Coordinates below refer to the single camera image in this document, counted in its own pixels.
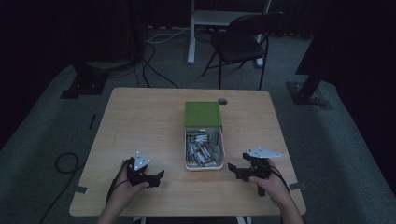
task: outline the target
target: cable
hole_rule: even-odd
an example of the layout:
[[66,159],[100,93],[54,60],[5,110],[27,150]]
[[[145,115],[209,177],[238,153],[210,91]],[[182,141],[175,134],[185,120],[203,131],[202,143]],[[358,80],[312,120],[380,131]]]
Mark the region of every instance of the cable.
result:
[[167,81],[169,81],[170,83],[172,83],[172,85],[174,85],[174,86],[178,89],[178,86],[175,84],[175,82],[173,82],[171,79],[169,79],[169,78],[167,78],[167,77],[161,75],[159,72],[157,72],[157,71],[149,64],[149,62],[151,61],[151,59],[154,57],[155,48],[154,48],[154,46],[150,45],[150,43],[147,43],[147,45],[150,46],[150,47],[153,49],[153,52],[152,52],[151,56],[149,57],[149,59],[148,59],[147,61],[142,57],[142,61],[145,63],[145,64],[143,65],[143,79],[145,79],[146,84],[148,85],[148,87],[151,88],[151,86],[149,85],[149,81],[148,81],[148,79],[147,79],[147,77],[146,77],[146,67],[147,67],[147,66],[148,66],[149,68],[151,68],[151,70],[152,70],[153,72],[155,72],[158,76],[162,77],[163,79],[166,79]]
[[168,35],[168,34],[155,35],[155,36],[153,36],[152,38],[149,38],[148,40],[146,40],[146,43],[149,43],[149,44],[161,44],[161,43],[164,43],[164,42],[166,42],[166,41],[168,41],[168,40],[174,38],[175,36],[182,35],[182,34],[183,34],[186,30],[188,30],[188,29],[189,29],[189,27],[185,28],[184,30],[180,31],[180,32],[177,33],[177,34],[173,34],[173,35],[170,35],[170,34],[169,34],[170,37],[166,38],[166,39],[163,40],[163,41],[151,42],[151,41],[150,41],[151,39],[154,39],[154,38],[156,38],[156,37],[158,37],[158,36],[162,36],[162,35]]
[[[70,171],[63,171],[63,170],[61,170],[61,168],[59,168],[59,164],[58,164],[58,163],[59,163],[59,161],[61,160],[62,157],[67,156],[67,155],[73,156],[73,157],[75,158],[76,164],[75,164],[75,167],[74,167],[73,170],[70,170]],[[40,220],[40,222],[39,222],[40,224],[42,224],[42,223],[44,222],[44,219],[46,218],[47,214],[50,212],[50,209],[53,207],[53,205],[56,204],[56,202],[58,202],[59,198],[61,198],[61,196],[64,194],[64,192],[69,188],[70,183],[72,182],[72,180],[74,179],[74,177],[75,177],[75,175],[76,175],[76,172],[77,172],[78,170],[80,170],[82,167],[85,166],[85,162],[83,162],[80,166],[78,166],[78,164],[79,164],[79,162],[78,162],[78,156],[77,156],[76,154],[74,154],[73,152],[66,152],[66,153],[62,154],[61,156],[59,156],[59,157],[56,159],[56,162],[55,162],[55,168],[56,168],[56,170],[57,170],[59,173],[63,174],[63,175],[69,175],[69,174],[71,174],[71,176],[70,176],[69,181],[67,182],[66,186],[64,187],[64,189],[59,193],[59,195],[56,197],[56,199],[52,202],[52,204],[48,207],[47,211],[44,213],[43,217],[41,218],[41,220]]]

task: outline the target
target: finger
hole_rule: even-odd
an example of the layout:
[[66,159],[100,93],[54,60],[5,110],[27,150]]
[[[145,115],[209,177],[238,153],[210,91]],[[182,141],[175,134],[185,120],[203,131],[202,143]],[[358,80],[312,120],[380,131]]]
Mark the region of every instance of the finger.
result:
[[140,191],[140,190],[142,190],[142,189],[146,189],[146,188],[148,188],[148,187],[149,187],[149,183],[148,183],[148,182],[143,182],[143,183],[140,183],[140,184],[134,186],[134,188],[135,188],[137,191]]
[[256,185],[258,185],[258,186],[260,186],[260,187],[264,187],[265,186],[265,179],[261,179],[261,178],[258,178],[257,176],[251,176],[249,179],[248,179],[250,182],[252,182],[252,183],[254,183],[254,184],[256,184]]
[[274,164],[274,162],[273,162],[273,161],[271,161],[269,158],[267,158],[267,161],[268,161],[268,163],[270,164],[270,166],[274,166],[274,167],[276,167],[276,166],[275,166],[275,164]]

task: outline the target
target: metal stand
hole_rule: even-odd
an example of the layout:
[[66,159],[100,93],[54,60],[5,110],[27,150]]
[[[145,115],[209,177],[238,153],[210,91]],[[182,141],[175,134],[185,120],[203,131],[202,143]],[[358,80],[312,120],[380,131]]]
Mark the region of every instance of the metal stand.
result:
[[72,65],[76,69],[77,75],[69,90],[62,93],[61,99],[77,99],[81,94],[102,94],[108,74],[94,74],[86,63],[74,62]]

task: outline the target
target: wooden table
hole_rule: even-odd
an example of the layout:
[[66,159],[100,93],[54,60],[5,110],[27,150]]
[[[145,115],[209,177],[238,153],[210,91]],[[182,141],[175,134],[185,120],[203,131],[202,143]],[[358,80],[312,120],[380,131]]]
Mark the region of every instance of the wooden table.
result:
[[[190,172],[185,166],[184,103],[217,101],[223,123],[224,166],[218,171]],[[237,180],[227,162],[248,167],[246,149],[258,146],[282,153],[273,159],[288,184],[297,182],[271,97],[266,91],[116,88],[110,97],[75,193],[73,216],[99,216],[108,188],[122,160],[140,151],[151,159],[147,175],[165,170],[158,188],[139,193],[122,215],[134,217],[278,215],[268,196]],[[301,192],[291,196],[305,212]]]

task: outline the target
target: chair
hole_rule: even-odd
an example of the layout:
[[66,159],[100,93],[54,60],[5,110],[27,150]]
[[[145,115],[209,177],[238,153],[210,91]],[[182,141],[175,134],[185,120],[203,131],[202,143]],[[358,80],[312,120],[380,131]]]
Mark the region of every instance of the chair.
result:
[[[241,63],[262,58],[262,76],[259,90],[262,89],[265,63],[268,54],[268,37],[276,32],[283,19],[282,12],[259,15],[246,15],[233,20],[224,32],[218,32],[210,37],[210,43],[215,49],[202,76],[209,68],[219,68],[219,90],[221,89],[221,67],[234,63]],[[262,40],[256,40],[257,35],[262,35]],[[216,55],[219,55],[219,65],[210,66]]]

